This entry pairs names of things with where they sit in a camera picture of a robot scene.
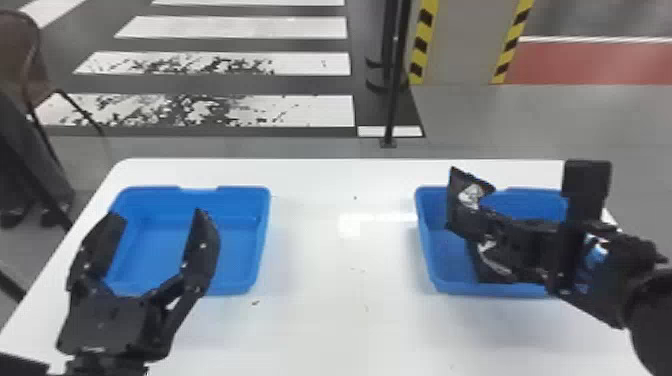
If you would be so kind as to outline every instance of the chair leg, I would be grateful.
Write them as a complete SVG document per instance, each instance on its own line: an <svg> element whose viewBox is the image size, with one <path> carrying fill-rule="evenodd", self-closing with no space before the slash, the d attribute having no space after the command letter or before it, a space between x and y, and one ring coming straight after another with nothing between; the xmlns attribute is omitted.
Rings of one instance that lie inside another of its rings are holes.
<svg viewBox="0 0 672 376"><path fill-rule="evenodd" d="M101 137L105 137L103 127L100 124L98 124L97 121L93 120L93 118L91 117L91 113L89 111L84 110L80 105L78 105L77 102L75 102L72 99L72 97L70 97L68 93L66 93L63 89L56 89L54 90L54 92L58 93L58 95L60 95L61 97L63 97L63 99L68 101L68 103L70 103L70 105L72 105L72 107L74 107L75 110L77 110L77 112L82 114L82 116L84 116L84 119L88 120L89 124L91 124L94 128L96 128L96 131Z"/></svg>
<svg viewBox="0 0 672 376"><path fill-rule="evenodd" d="M56 163L58 163L59 166L63 167L63 165L61 164L61 160L58 159L58 156L56 155L56 151L54 150L53 145L51 145L51 142L49 141L49 136L47 136L47 133L44 131L44 127L42 126L40 119L37 117L35 107L33 106L32 103L26 103L26 108L28 109L30 117L33 118L33 125L35 126L35 129L37 129L37 133L39 133L40 137L42 137L42 141L44 142L44 145L47 147L47 151L49 152L49 154L51 154L51 157L54 159L54 161L56 161Z"/></svg>

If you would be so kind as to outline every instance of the white table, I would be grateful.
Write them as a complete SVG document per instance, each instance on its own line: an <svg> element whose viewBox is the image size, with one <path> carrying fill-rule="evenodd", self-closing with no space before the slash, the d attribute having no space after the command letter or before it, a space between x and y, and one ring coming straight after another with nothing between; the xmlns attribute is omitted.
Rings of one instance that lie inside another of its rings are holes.
<svg viewBox="0 0 672 376"><path fill-rule="evenodd" d="M150 375L648 375L627 333L566 303L434 290L413 194L446 184L453 165L498 188L557 189L562 175L559 161L121 162L5 326L0 351L63 370L54 343L68 268L124 188L264 185L273 201L257 284L244 296L200 301Z"/></svg>

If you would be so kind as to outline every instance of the black robotic claw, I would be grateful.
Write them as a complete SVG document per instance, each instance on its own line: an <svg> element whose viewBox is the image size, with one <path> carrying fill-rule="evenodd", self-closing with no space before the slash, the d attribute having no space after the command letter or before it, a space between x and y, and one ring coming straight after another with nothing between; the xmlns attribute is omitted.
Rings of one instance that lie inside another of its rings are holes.
<svg viewBox="0 0 672 376"><path fill-rule="evenodd" d="M448 185L446 228L468 242L482 283L538 283L613 328L631 331L656 376L672 375L672 269L654 243L601 221L609 162L568 161L563 222L514 220L481 205L495 188L456 168Z"/></svg>
<svg viewBox="0 0 672 376"><path fill-rule="evenodd" d="M210 287L220 239L212 219L197 209L176 275L143 296L116 296L103 279L125 227L122 217L108 214L86 236L70 268L70 311L56 343L74 356L65 376L145 375L145 363L168 356L178 328ZM47 368L7 355L0 365L17 376L42 376Z"/></svg>

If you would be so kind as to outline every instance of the blue tray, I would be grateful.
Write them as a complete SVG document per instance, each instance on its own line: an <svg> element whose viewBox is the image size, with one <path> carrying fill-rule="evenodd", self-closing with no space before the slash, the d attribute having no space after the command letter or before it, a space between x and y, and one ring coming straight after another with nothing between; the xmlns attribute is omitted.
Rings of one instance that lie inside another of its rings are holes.
<svg viewBox="0 0 672 376"><path fill-rule="evenodd" d="M421 187L415 204L422 247L431 281L440 292L456 295L541 298L543 286L516 283L479 283L464 239L445 230L446 187ZM562 221L567 201L558 191L513 188L497 191L481 201L483 206L516 219L544 218Z"/></svg>
<svg viewBox="0 0 672 376"><path fill-rule="evenodd" d="M126 189L110 208L128 223L105 282L119 295L138 296L177 274L194 210L200 208L221 237L208 295L243 294L257 279L270 200L262 187Z"/></svg>

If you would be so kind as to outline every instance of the crosswalk stripe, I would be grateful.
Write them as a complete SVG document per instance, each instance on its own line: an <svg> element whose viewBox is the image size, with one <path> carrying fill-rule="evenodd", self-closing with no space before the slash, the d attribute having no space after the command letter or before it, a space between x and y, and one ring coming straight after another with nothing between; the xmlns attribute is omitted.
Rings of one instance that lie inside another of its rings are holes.
<svg viewBox="0 0 672 376"><path fill-rule="evenodd" d="M380 125L363 125L357 127L357 134L362 138L383 137L385 127ZM422 128L417 125L398 125L392 133L394 137L422 137Z"/></svg>
<svg viewBox="0 0 672 376"><path fill-rule="evenodd" d="M116 38L346 39L345 17L138 16Z"/></svg>
<svg viewBox="0 0 672 376"><path fill-rule="evenodd" d="M63 17L86 0L34 0L19 9L31 16L37 26L44 28Z"/></svg>
<svg viewBox="0 0 672 376"><path fill-rule="evenodd" d="M344 6L344 0L154 0L155 5L184 6Z"/></svg>
<svg viewBox="0 0 672 376"><path fill-rule="evenodd" d="M354 127L350 95L73 94L109 127ZM46 125L88 125L57 95L37 110Z"/></svg>
<svg viewBox="0 0 672 376"><path fill-rule="evenodd" d="M347 52L98 51L75 74L349 76Z"/></svg>

